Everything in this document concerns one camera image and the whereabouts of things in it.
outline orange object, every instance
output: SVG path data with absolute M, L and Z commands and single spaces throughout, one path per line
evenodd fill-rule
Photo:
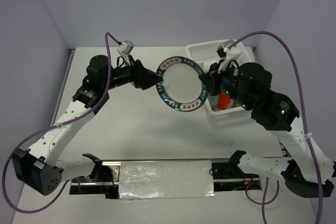
M 233 100 L 224 93 L 218 95 L 217 109 L 226 110 L 230 109 L 233 105 Z

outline white surface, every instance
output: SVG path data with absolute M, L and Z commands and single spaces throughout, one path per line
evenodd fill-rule
M 219 45 L 222 45 L 225 40 L 216 40 L 216 41 L 208 41 L 198 44 L 187 45 L 185 50 L 187 56 L 197 63 L 201 64 L 204 71 L 209 71 L 210 65 L 218 62 L 219 56 L 217 54 L 217 48 Z M 235 48 L 235 51 L 241 51 L 242 53 L 236 59 L 239 65 L 242 65 L 247 62 L 256 62 L 256 59 L 251 51 L 251 48 L 244 47 L 243 43 L 238 43 Z M 210 103 L 208 100 L 205 101 L 205 111 L 207 114 L 207 118 L 210 122 L 218 124 L 221 126 L 228 120 L 232 120 L 232 116 L 250 116 L 251 112 L 244 110 L 242 107 L 235 107 L 227 110 L 213 111 L 211 109 Z
M 280 0 L 44 0 L 70 48 L 110 31 L 137 46 L 185 46 L 263 30 Z M 246 45 L 256 45 L 258 37 Z
M 111 48 L 113 62 L 117 52 Z M 81 86 L 90 59 L 105 48 L 77 48 L 59 107 L 64 113 Z M 135 47 L 132 55 L 156 70 L 184 47 Z M 110 100 L 69 143 L 61 159 L 91 153 L 100 159 L 225 158 L 236 150 L 264 157 L 282 156 L 278 140 L 250 118 L 213 129 L 204 109 L 182 113 L 168 107 L 155 87 L 142 91 L 127 84 L 109 91 Z
M 167 95 L 179 103 L 191 103 L 202 94 L 202 82 L 195 69 L 187 64 L 174 64 L 163 75 Z
M 214 196 L 210 161 L 122 162 L 121 199 L 203 198 Z
M 78 48 L 73 59 L 59 115 L 66 109 L 71 96 L 81 85 L 90 58 L 105 54 L 104 48 Z M 144 66 L 155 70 L 163 59 L 185 55 L 184 47 L 135 48 L 133 56 Z M 155 88 L 135 90 L 128 85 L 110 92 L 111 99 L 94 120 L 80 131 L 65 149 L 62 157 L 90 152 L 100 158 L 202 158 L 230 157 L 237 149 L 255 155 L 279 156 L 277 139 L 246 119 L 226 125 L 221 131 L 210 131 L 204 111 L 177 112 L 166 106 Z M 268 198 L 274 195 L 270 187 Z M 23 215 L 16 213 L 14 224 L 21 223 L 262 223 L 261 209 L 249 202 L 243 191 L 224 192 L 215 197 L 196 199 L 105 200 L 101 195 L 68 195 L 65 193 L 47 210 Z M 48 203 L 52 196 L 43 197 L 25 186 L 19 206 L 36 209 Z M 261 200 L 262 192 L 251 196 Z M 295 196 L 282 187 L 278 199 L 266 207 L 270 223 L 313 223 L 310 200 Z

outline red object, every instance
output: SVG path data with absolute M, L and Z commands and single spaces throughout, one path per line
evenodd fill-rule
M 228 107 L 231 105 L 232 99 L 228 97 L 224 93 L 220 93 L 218 95 L 218 104 L 217 104 L 217 109 L 219 110 L 226 110 L 229 109 Z
M 106 174 L 106 176 L 109 178 L 109 180 L 112 182 L 113 187 L 117 187 L 117 186 L 115 185 L 115 183 L 113 182 L 113 179 L 111 179 L 110 176 L 109 176 L 107 173 L 105 173 L 105 174 Z

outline white table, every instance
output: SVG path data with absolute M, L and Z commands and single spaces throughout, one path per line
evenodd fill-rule
M 115 63 L 115 48 L 111 52 Z M 89 60 L 98 54 L 105 55 L 106 50 L 76 49 L 57 117 L 81 86 Z M 136 47 L 132 55 L 155 71 L 164 59 L 186 53 L 184 47 Z M 189 113 L 170 109 L 155 87 L 141 91 L 129 84 L 109 94 L 110 100 L 71 141 L 61 159 L 74 159 L 87 152 L 113 160 L 229 158 L 236 150 L 263 157 L 282 156 L 278 140 L 249 118 L 226 124 L 219 130 L 206 121 L 203 108 Z M 50 208 L 33 215 L 17 213 L 13 223 L 262 223 L 260 207 L 249 202 L 242 191 L 201 199 L 134 201 L 107 200 L 101 195 L 74 196 L 68 192 L 69 185 Z M 262 192 L 253 191 L 251 195 L 260 200 Z M 35 209 L 50 199 L 25 186 L 19 206 Z M 295 196 L 284 186 L 278 199 L 266 209 L 269 223 L 314 221 L 310 200 Z

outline white plastic basket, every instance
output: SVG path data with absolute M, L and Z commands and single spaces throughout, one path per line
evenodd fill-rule
M 198 63 L 204 71 L 208 71 L 212 63 L 219 61 L 219 56 L 216 52 L 217 47 L 227 40 L 228 39 L 192 44 L 186 46 L 185 50 L 190 59 Z M 239 47 L 242 51 L 242 54 L 237 59 L 239 65 L 247 62 L 256 62 L 254 56 L 247 52 L 243 43 L 238 43 L 237 47 Z M 227 110 L 213 111 L 210 107 L 208 100 L 206 100 L 204 107 L 208 120 L 214 123 L 225 122 L 232 116 L 242 116 L 250 114 L 249 111 L 244 110 L 240 106 Z

